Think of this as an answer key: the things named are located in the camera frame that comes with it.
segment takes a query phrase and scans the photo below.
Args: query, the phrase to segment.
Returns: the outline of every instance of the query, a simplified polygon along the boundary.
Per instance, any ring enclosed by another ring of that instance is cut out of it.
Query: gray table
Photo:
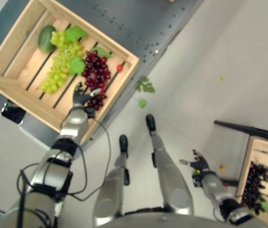
[[[0,44],[28,0],[9,0],[0,12]],[[108,126],[128,101],[135,84],[147,75],[172,39],[189,21],[202,0],[59,0],[140,58],[139,68],[106,118]],[[0,95],[0,109],[6,98]],[[22,128],[51,146],[57,132],[26,114]]]

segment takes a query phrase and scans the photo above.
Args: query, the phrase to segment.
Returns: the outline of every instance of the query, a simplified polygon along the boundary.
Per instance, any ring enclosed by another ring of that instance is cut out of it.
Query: dark grape bunch
[[[251,163],[241,205],[254,210],[257,215],[260,211],[264,212],[261,202],[265,202],[265,199],[260,194],[259,189],[265,188],[261,185],[261,181],[268,180],[267,173],[268,168]]]
[[[94,90],[97,88],[102,89],[102,93],[93,97],[88,103],[88,107],[93,107],[98,110],[103,106],[103,99],[106,98],[104,94],[104,88],[107,81],[111,78],[111,72],[108,70],[106,64],[106,57],[98,57],[98,52],[95,50],[92,53],[88,52],[85,59],[85,70],[81,74],[86,78],[85,85],[90,89]]]

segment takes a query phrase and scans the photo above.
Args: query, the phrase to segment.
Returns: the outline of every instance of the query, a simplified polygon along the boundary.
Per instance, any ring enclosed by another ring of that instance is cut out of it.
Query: green leaf on floor
[[[142,76],[137,84],[136,84],[136,90],[138,92],[141,92],[143,90],[146,93],[155,93],[155,89],[152,85],[152,82],[149,82],[149,79],[146,76]]]
[[[148,82],[149,79],[148,79],[146,76],[142,76],[142,77],[141,77],[141,81],[143,81],[143,82]]]
[[[148,102],[145,99],[139,99],[138,106],[143,109],[147,106]]]

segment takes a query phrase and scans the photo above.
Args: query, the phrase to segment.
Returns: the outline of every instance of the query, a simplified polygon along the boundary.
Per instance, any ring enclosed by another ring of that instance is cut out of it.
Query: grape bunch
[[[52,94],[64,85],[70,72],[70,59],[83,57],[83,45],[78,41],[67,41],[65,31],[53,31],[50,42],[57,47],[58,54],[53,57],[54,63],[51,71],[47,72],[46,79],[39,88],[47,94]]]
[[[86,78],[85,85],[90,90],[97,88],[102,89],[102,93],[94,96],[87,104],[88,107],[93,107],[96,110],[103,106],[103,99],[106,98],[103,91],[108,79],[111,78],[111,73],[106,64],[106,57],[100,58],[97,54],[98,52],[96,50],[92,53],[88,52],[85,59],[86,67],[84,72],[81,74]]]
[[[251,163],[241,205],[254,210],[257,215],[259,215],[260,211],[265,211],[261,204],[265,202],[265,199],[262,197],[259,189],[265,188],[261,181],[268,180],[267,173],[268,168],[263,165],[256,165],[253,162]]]

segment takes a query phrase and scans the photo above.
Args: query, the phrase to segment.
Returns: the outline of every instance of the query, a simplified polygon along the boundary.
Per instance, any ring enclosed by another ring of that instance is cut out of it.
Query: red grape
[[[85,85],[90,89],[94,90],[101,88],[101,93],[94,96],[87,104],[88,107],[93,107],[98,110],[103,106],[103,99],[106,99],[104,89],[108,79],[111,78],[111,73],[108,70],[106,64],[106,57],[98,57],[98,52],[94,50],[92,53],[88,52],[85,59],[85,70],[81,74],[86,78]]]

